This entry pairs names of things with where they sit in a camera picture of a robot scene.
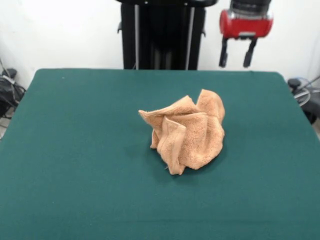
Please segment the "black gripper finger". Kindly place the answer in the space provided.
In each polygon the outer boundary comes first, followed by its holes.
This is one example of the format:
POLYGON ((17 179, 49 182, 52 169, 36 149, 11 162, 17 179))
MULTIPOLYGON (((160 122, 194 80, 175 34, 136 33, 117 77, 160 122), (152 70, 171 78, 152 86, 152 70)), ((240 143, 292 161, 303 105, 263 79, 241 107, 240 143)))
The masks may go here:
POLYGON ((227 47, 228 47, 228 38, 223 37, 222 38, 222 46, 221 46, 221 53, 220 53, 220 59, 219 59, 219 67, 225 67, 227 60, 228 60, 228 53, 227 53, 227 47))
POLYGON ((251 61, 252 61, 252 57, 253 57, 253 53, 254 53, 254 49, 256 47, 257 44, 257 39, 252 39, 248 48, 248 51, 245 54, 245 58, 243 61, 243 66, 244 67, 249 67, 251 65, 251 61))

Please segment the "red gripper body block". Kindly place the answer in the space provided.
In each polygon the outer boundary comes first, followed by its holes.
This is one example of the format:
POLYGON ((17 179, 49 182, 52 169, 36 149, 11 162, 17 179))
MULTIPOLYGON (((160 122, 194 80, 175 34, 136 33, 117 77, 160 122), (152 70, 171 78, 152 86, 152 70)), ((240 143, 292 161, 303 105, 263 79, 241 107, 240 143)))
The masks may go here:
POLYGON ((225 9, 220 13, 219 29, 225 39, 264 38, 270 33, 273 22, 269 14, 249 16, 225 9))

